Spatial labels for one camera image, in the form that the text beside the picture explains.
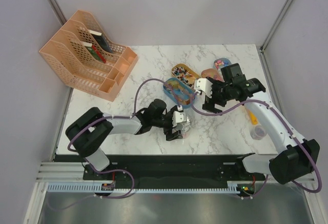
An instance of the blue bowl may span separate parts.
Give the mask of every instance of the blue bowl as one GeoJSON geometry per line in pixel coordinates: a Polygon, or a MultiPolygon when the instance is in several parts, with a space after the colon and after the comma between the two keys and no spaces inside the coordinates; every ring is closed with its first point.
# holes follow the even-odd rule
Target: blue bowl
{"type": "MultiPolygon", "coordinates": [[[[187,86],[185,85],[184,83],[182,83],[179,79],[177,78],[169,78],[166,83],[170,84],[170,82],[173,82],[175,81],[176,82],[176,86],[178,85],[179,88],[174,88],[173,87],[173,90],[174,90],[174,93],[180,98],[179,102],[180,104],[182,105],[183,108],[189,108],[191,106],[191,102],[190,102],[190,95],[193,95],[194,92],[187,86]]],[[[173,100],[173,102],[175,102],[176,104],[177,101],[174,97],[174,95],[172,94],[172,91],[165,87],[163,85],[163,91],[164,93],[169,96],[170,99],[173,100]]]]}

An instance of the yellow bottle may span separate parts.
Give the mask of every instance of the yellow bottle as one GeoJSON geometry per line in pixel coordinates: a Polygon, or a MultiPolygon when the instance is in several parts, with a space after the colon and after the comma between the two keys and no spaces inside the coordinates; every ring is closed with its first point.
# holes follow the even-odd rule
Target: yellow bottle
{"type": "Polygon", "coordinates": [[[250,117],[251,123],[253,125],[257,125],[258,124],[258,120],[257,120],[256,116],[249,109],[246,109],[246,110],[247,110],[248,116],[250,117]]]}

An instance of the table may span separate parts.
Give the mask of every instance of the table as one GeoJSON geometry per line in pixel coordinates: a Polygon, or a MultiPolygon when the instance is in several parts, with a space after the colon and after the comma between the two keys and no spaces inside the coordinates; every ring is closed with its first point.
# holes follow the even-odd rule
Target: table
{"type": "MultiPolygon", "coordinates": [[[[74,154],[67,150],[69,140],[65,130],[91,107],[114,115],[130,115],[133,112],[134,96],[139,85],[146,79],[171,77],[171,69],[178,63],[188,65],[200,74],[211,68],[215,59],[226,57],[239,63],[247,79],[258,78],[267,88],[267,82],[255,45],[191,45],[191,46],[135,46],[139,61],[123,85],[114,102],[74,90],[69,103],[63,131],[60,135],[57,154],[74,154]]],[[[137,110],[147,107],[155,98],[164,100],[168,109],[175,104],[162,90],[159,82],[149,82],[140,91],[137,110]]],[[[195,106],[201,109],[203,97],[195,106]]],[[[237,104],[232,100],[223,108],[237,104]]],[[[218,117],[205,117],[191,108],[185,109],[192,119],[192,130],[187,138],[166,141],[162,129],[152,128],[142,135],[116,134],[106,138],[101,148],[106,154],[276,154],[277,151],[267,135],[253,140],[252,127],[244,107],[218,117]]]]}

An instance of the white wall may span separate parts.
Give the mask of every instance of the white wall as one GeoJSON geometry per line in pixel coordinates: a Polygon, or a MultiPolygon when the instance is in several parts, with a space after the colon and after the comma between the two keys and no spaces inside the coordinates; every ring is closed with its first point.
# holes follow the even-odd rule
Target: white wall
{"type": "Polygon", "coordinates": [[[60,28],[47,0],[0,0],[0,223],[22,223],[68,88],[39,49],[60,28]]]}
{"type": "Polygon", "coordinates": [[[288,120],[321,150],[328,207],[328,0],[295,0],[266,51],[288,120]]]}
{"type": "Polygon", "coordinates": [[[261,45],[285,0],[57,0],[66,18],[96,16],[126,45],[261,45]]]}

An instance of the basket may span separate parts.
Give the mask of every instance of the basket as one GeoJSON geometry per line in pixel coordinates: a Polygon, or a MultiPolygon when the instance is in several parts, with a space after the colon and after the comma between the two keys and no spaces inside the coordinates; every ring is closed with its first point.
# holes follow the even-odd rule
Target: basket
{"type": "MultiPolygon", "coordinates": [[[[92,25],[91,30],[101,32],[109,41],[89,12],[77,11],[72,18],[79,19],[84,14],[88,16],[89,25],[92,25]]],[[[113,42],[110,43],[113,53],[106,52],[88,29],[83,22],[69,19],[39,52],[65,85],[114,101],[137,63],[138,56],[130,47],[113,42]],[[92,43],[106,63],[97,61],[81,41],[92,43]]]]}

